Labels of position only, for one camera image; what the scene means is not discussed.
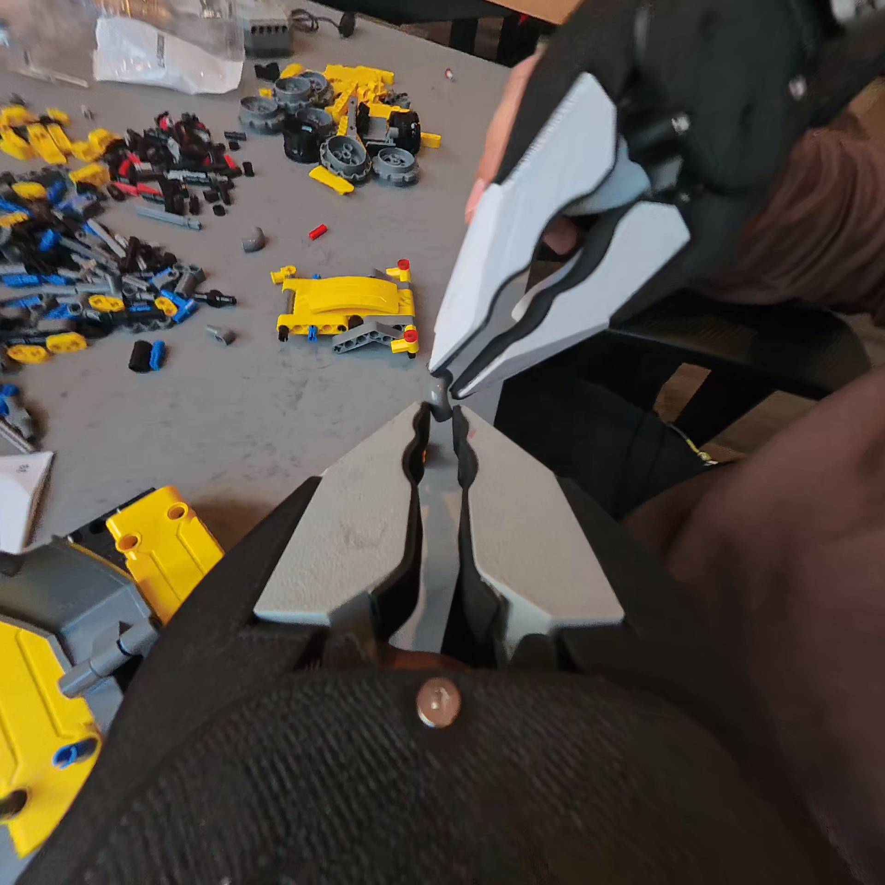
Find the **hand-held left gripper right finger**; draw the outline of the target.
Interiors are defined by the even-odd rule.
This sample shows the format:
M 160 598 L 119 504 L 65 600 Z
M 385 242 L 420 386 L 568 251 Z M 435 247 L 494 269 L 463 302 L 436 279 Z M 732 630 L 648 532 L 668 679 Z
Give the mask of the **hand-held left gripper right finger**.
M 485 650 L 614 627 L 624 609 L 557 476 L 467 407 L 454 411 L 460 602 Z

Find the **instruction booklet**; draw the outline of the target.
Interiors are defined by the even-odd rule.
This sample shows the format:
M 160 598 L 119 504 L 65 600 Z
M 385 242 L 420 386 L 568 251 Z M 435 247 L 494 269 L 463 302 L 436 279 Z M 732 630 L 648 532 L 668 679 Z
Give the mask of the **instruction booklet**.
M 55 453 L 1 458 L 1 551 L 18 555 L 31 540 L 35 517 Z

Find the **yellow and black brick assembly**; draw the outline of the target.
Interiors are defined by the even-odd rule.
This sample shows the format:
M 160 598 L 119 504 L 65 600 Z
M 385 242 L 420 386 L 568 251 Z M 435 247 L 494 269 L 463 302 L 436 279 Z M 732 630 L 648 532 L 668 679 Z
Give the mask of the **yellow and black brick assembly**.
M 224 552 L 174 486 L 2 555 L 2 881 L 83 789 L 129 682 Z

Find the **pile of small brick parts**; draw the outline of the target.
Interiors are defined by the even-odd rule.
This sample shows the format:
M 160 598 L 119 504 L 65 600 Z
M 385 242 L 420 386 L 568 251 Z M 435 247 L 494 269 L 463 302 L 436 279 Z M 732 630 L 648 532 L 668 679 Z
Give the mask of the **pile of small brick parts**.
M 1 117 L 2 157 L 42 162 L 1 176 L 3 378 L 116 332 L 153 342 L 201 307 L 237 306 L 205 289 L 200 265 L 120 233 L 105 214 L 132 201 L 139 218 L 201 231 L 202 210 L 224 217 L 235 180 L 253 175 L 230 154 L 245 134 L 216 142 L 199 117 L 164 112 L 141 131 L 96 127 L 74 139 L 65 112 L 37 114 L 17 95 Z

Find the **pile of yellow beam parts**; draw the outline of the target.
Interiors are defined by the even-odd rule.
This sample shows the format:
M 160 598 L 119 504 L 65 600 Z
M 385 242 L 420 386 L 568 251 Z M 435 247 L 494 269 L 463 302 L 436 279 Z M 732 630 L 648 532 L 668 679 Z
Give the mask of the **pile of yellow beam parts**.
M 284 112 L 284 150 L 297 162 L 315 161 L 321 144 L 334 136 L 356 140 L 370 156 L 397 148 L 416 157 L 442 145 L 440 135 L 423 129 L 410 97 L 395 89 L 395 75 L 387 70 L 330 64 L 318 72 L 291 64 L 273 92 Z

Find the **pile of wheels and tires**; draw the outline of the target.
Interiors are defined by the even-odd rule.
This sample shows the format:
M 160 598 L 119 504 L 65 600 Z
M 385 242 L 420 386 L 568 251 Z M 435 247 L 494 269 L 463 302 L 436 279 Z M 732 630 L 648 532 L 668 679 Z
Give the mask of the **pile of wheels and tires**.
M 283 139 L 284 112 L 274 97 L 274 84 L 262 88 L 259 94 L 241 99 L 239 120 L 243 128 L 254 134 L 280 135 Z M 401 189 L 415 185 L 419 180 L 418 156 L 413 157 L 404 149 L 397 148 L 385 148 L 370 156 L 359 142 L 345 136 L 334 136 L 321 144 L 319 157 L 310 163 L 294 161 L 285 150 L 284 154 L 290 161 L 309 165 L 312 169 L 322 165 L 342 176 L 355 188 L 370 179 Z

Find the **person's right hand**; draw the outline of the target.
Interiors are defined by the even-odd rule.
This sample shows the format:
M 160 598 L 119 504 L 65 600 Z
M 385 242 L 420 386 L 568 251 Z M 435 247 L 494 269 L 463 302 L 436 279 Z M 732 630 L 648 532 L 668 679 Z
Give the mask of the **person's right hand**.
M 465 222 L 467 225 L 471 224 L 481 196 L 498 172 L 515 116 L 525 92 L 526 83 L 542 57 L 543 50 L 537 50 L 529 58 L 516 64 L 508 77 L 502 97 L 486 131 L 479 165 L 466 201 Z

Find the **yellow curved brick assembly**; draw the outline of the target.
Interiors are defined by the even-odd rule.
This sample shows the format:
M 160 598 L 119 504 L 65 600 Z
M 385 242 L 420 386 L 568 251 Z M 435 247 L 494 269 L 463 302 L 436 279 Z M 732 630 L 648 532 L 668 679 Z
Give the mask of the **yellow curved brick assembly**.
M 409 260 L 363 276 L 311 279 L 284 266 L 271 273 L 271 281 L 285 296 L 285 310 L 276 320 L 279 342 L 294 337 L 317 342 L 326 336 L 337 354 L 380 344 L 411 360 L 417 357 L 419 331 Z

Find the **black office chair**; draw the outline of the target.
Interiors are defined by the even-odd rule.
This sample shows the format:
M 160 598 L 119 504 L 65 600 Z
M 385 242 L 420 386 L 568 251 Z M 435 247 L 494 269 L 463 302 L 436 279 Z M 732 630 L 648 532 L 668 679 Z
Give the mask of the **black office chair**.
M 868 372 L 864 344 L 838 315 L 801 304 L 727 304 L 688 291 L 613 321 L 604 339 L 625 353 L 627 389 L 651 406 L 684 364 L 708 371 L 674 424 L 700 446 L 770 394 L 820 401 Z

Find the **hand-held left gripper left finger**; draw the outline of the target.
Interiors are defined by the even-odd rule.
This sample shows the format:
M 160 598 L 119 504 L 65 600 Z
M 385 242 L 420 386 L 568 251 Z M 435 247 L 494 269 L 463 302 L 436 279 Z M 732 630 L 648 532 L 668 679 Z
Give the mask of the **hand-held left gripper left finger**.
M 256 618 L 393 635 L 419 598 L 426 404 L 411 404 L 321 475 Z

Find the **person in brown shirt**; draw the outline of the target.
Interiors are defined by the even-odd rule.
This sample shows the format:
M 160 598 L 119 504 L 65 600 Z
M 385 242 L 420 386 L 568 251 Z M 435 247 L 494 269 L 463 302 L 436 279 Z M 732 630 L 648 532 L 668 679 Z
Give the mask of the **person in brown shirt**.
M 831 841 L 883 883 L 883 366 L 624 525 L 743 665 Z

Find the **person's right forearm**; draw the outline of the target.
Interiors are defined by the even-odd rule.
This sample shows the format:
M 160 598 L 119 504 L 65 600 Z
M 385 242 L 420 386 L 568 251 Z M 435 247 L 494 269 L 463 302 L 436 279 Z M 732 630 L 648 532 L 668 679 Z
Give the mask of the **person's right forearm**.
M 731 255 L 692 289 L 723 303 L 865 314 L 882 327 L 883 140 L 807 132 Z

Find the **clear bag with white label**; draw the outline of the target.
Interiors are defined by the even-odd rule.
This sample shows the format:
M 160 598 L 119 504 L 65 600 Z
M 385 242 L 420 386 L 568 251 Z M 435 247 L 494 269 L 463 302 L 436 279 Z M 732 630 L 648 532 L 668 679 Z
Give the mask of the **clear bag with white label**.
M 228 94 L 238 89 L 243 61 L 228 60 L 137 19 L 97 20 L 93 78 L 169 89 L 187 95 Z

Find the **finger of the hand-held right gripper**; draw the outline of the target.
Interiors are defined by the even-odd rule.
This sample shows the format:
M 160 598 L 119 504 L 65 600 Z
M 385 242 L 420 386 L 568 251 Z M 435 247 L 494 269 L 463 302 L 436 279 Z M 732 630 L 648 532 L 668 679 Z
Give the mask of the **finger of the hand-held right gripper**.
M 514 305 L 509 326 L 482 344 L 450 383 L 449 397 L 466 399 L 602 331 L 689 240 L 674 205 L 603 213 L 583 248 Z
M 437 314 L 429 371 L 435 376 L 483 331 L 493 304 L 529 266 L 549 221 L 595 193 L 617 163 L 617 110 L 603 86 L 581 72 L 502 183 L 491 183 L 472 222 Z

